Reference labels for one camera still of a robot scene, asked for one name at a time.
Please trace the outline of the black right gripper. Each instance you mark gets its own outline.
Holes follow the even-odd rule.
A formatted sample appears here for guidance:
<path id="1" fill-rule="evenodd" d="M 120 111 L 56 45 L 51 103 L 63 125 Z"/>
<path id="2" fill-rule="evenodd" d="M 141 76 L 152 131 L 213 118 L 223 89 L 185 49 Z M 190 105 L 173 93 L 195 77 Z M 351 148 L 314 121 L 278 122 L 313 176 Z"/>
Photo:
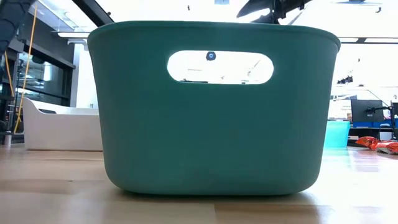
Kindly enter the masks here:
<path id="1" fill-rule="evenodd" d="M 261 15 L 253 23 L 279 24 L 278 19 L 284 19 L 286 14 L 294 9 L 302 10 L 311 0 L 248 0 L 240 9 L 236 17 L 243 17 L 250 13 L 269 9 L 273 3 L 273 14 Z"/>

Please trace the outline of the orange Reese's pack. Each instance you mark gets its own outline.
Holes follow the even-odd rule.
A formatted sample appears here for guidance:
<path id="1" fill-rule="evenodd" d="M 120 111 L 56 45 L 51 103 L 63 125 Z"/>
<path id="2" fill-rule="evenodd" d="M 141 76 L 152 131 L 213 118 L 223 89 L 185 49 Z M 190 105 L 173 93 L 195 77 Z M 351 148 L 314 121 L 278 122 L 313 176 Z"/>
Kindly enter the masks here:
<path id="1" fill-rule="evenodd" d="M 379 142 L 376 145 L 376 151 L 384 152 L 387 154 L 397 154 L 398 155 L 398 142 L 394 142 L 394 141 Z"/>
<path id="2" fill-rule="evenodd" d="M 380 140 L 371 136 L 364 136 L 360 137 L 355 143 L 366 146 L 368 149 L 375 151 L 377 149 L 377 145 L 380 143 Z"/>

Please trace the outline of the white plastic bin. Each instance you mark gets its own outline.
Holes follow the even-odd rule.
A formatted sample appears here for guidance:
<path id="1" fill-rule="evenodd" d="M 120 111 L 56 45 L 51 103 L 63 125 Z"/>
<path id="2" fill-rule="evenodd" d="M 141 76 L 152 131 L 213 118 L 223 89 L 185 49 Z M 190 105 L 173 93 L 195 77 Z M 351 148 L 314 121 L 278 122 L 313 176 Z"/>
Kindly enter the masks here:
<path id="1" fill-rule="evenodd" d="M 97 109 L 24 98 L 24 145 L 29 150 L 102 151 Z"/>

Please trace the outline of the green plastic bin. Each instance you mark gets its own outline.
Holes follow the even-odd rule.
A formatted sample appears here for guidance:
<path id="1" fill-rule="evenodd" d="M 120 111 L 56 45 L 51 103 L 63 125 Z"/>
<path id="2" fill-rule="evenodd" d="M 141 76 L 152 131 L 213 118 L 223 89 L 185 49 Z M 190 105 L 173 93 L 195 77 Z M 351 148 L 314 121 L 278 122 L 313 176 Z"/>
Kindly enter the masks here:
<path id="1" fill-rule="evenodd" d="M 340 40 L 275 24 L 124 21 L 88 36 L 106 174 L 157 195 L 287 195 L 319 175 Z M 268 56 L 258 85 L 179 82 L 183 50 Z"/>
<path id="2" fill-rule="evenodd" d="M 349 121 L 327 121 L 325 148 L 344 148 L 348 144 L 350 130 Z"/>

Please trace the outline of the black computer monitor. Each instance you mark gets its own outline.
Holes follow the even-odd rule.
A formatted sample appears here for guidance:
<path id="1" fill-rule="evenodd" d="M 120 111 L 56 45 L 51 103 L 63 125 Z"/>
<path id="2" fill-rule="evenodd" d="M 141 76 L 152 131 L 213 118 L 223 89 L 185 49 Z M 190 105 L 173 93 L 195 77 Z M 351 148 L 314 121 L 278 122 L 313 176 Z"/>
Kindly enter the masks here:
<path id="1" fill-rule="evenodd" d="M 351 100 L 351 114 L 353 122 L 381 122 L 384 121 L 383 105 L 380 100 Z"/>

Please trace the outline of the blue desk divider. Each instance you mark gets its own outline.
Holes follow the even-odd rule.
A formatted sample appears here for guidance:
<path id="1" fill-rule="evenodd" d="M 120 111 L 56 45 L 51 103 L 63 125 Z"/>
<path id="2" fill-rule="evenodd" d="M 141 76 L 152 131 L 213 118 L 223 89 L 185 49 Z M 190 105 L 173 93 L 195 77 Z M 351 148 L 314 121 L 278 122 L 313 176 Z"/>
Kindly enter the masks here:
<path id="1" fill-rule="evenodd" d="M 392 123 L 391 120 L 385 120 L 382 122 L 362 122 L 362 121 L 356 121 L 353 123 L 354 128 L 380 128 L 380 127 L 391 127 Z"/>

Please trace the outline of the ceiling light panel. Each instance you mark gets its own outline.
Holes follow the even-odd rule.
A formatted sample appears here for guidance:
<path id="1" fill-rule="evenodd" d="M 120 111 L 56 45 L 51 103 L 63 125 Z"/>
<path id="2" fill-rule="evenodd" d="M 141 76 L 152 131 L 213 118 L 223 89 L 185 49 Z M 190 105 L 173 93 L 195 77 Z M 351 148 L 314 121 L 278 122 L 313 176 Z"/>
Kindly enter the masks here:
<path id="1" fill-rule="evenodd" d="M 57 35 L 67 39 L 86 39 L 89 32 L 57 32 Z"/>

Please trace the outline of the black shelving rack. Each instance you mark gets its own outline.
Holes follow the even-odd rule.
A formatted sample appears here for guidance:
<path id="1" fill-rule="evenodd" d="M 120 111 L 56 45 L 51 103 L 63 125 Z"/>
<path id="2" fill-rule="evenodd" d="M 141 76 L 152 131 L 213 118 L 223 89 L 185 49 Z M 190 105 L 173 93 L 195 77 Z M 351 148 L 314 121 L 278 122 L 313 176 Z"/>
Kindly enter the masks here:
<path id="1" fill-rule="evenodd" d="M 71 45 L 13 40 L 0 57 L 0 143 L 24 141 L 23 97 L 68 106 L 74 69 Z"/>

